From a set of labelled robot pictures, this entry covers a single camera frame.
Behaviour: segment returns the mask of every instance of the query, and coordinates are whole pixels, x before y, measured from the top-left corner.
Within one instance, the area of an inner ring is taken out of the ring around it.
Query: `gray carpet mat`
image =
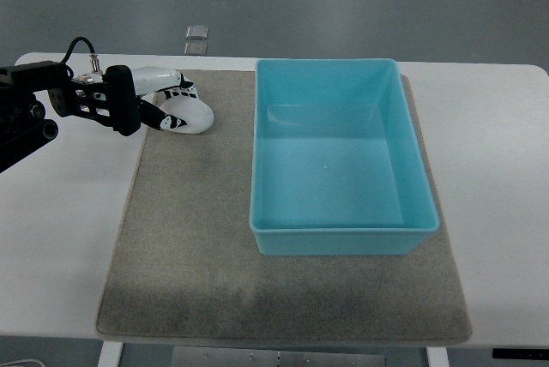
[[[248,226],[255,74],[184,71],[215,114],[150,129],[97,314],[103,340],[189,346],[446,346],[471,325],[441,227],[405,256],[262,256]]]

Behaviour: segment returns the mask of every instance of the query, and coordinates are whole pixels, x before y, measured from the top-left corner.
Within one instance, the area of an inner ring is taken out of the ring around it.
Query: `light blue storage box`
[[[264,255],[401,255],[438,227],[395,61],[258,61],[250,228]]]

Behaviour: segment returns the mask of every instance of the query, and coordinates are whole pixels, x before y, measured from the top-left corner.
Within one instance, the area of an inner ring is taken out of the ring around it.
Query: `metal bracket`
[[[206,48],[208,44],[206,43],[185,43],[185,56],[205,56]]]
[[[208,37],[208,27],[189,26],[187,27],[186,39],[206,39]]]
[[[172,367],[385,367],[385,356],[175,347]]]

